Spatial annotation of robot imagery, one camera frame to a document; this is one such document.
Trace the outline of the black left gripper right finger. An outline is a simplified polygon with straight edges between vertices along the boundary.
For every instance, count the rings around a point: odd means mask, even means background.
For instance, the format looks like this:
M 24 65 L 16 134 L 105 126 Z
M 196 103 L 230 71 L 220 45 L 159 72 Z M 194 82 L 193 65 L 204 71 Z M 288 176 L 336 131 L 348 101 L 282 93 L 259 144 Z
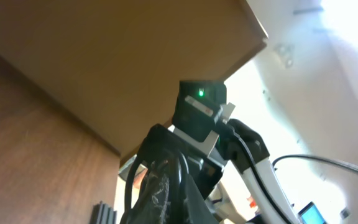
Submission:
M 181 188 L 181 221 L 182 224 L 218 224 L 217 219 L 209 211 L 192 176 L 185 177 Z

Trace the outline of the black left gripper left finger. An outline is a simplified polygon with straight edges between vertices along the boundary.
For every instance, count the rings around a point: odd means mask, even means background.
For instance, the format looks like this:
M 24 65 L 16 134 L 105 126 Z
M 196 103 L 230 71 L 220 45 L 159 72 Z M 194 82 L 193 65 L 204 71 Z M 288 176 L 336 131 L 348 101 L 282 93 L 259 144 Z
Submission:
M 168 162 L 147 169 L 142 179 L 139 195 L 132 202 L 132 189 L 135 175 L 142 162 L 134 160 L 129 168 L 124 188 L 124 213 L 120 224 L 166 223 L 170 207 L 170 168 Z

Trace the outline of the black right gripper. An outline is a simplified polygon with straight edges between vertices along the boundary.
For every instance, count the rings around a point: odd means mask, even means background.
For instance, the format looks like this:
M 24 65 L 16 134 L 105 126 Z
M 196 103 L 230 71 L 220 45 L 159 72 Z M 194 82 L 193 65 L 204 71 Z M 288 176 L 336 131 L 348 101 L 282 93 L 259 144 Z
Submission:
M 169 156 L 184 158 L 203 198 L 207 198 L 223 176 L 224 167 L 161 124 L 152 126 L 137 152 L 140 163 L 150 167 Z

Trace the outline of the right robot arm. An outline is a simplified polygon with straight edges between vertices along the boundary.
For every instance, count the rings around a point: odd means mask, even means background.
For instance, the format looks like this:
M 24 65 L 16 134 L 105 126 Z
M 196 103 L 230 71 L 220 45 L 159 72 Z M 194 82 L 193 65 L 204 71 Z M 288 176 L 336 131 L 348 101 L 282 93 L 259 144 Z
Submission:
M 265 223 L 300 223 L 288 199 L 278 183 L 269 152 L 262 137 L 237 119 L 228 123 L 173 120 L 180 129 L 195 141 L 204 141 L 214 131 L 219 134 L 216 142 L 218 153 L 225 161 L 231 161 L 261 209 Z M 171 133 L 160 124 L 153 126 L 140 145 L 135 166 L 144 164 L 160 166 L 163 161 L 173 161 L 173 176 L 170 191 L 172 198 L 187 198 L 190 192 L 185 188 L 185 179 L 195 182 L 193 192 L 207 198 L 213 187 L 223 176 L 223 168 L 207 158 L 189 141 Z

